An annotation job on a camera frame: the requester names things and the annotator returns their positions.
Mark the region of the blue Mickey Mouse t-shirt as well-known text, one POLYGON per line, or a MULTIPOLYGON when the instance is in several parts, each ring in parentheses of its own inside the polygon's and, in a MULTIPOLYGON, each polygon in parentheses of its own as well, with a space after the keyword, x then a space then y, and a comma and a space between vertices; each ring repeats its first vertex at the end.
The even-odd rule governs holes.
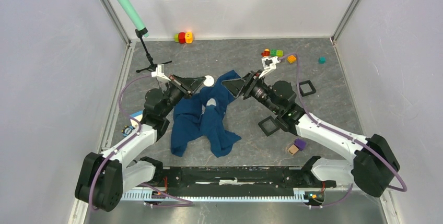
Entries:
POLYGON ((231 70, 221 75, 212 87, 204 87, 190 99, 181 99, 173 112, 170 150, 182 157, 189 142, 205 136, 215 157, 228 155, 241 137, 225 129, 223 119, 234 96, 222 81, 240 76, 231 70))

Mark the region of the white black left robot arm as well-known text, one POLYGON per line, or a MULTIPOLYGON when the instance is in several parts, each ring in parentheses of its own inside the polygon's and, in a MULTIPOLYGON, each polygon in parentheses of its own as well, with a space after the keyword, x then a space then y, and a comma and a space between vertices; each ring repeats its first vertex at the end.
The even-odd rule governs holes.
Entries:
POLYGON ((191 98, 202 86, 211 87, 215 83, 212 76, 183 78, 154 73, 151 76, 164 82, 166 89, 146 92, 140 120, 127 115, 136 122, 136 129, 108 150, 99 154, 91 152, 83 160, 74 196, 91 209, 110 212, 127 191, 145 182, 151 186, 163 182, 161 162, 143 158, 134 165, 130 163, 163 137, 169 126, 166 117, 181 99, 191 98))

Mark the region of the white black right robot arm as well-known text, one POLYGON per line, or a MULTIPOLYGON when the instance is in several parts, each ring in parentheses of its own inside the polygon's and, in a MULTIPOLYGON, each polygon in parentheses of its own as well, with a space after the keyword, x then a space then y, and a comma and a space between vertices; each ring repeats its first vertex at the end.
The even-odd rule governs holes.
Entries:
POLYGON ((270 86, 259 73, 222 81, 235 97, 254 98, 275 114, 274 125, 295 136, 312 140, 339 154, 341 160, 313 157, 302 171, 302 181, 316 186, 321 181, 354 184, 373 197, 394 189, 400 165, 387 140, 377 134, 358 135, 329 124, 299 106, 291 83, 279 80, 270 86))

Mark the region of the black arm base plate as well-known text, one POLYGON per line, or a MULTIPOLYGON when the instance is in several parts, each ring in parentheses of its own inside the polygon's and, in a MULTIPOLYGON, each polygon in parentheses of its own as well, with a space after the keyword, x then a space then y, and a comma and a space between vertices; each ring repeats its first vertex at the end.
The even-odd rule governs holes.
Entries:
POLYGON ((335 188, 301 167, 163 167, 148 184, 173 196, 292 196, 295 188, 335 188))

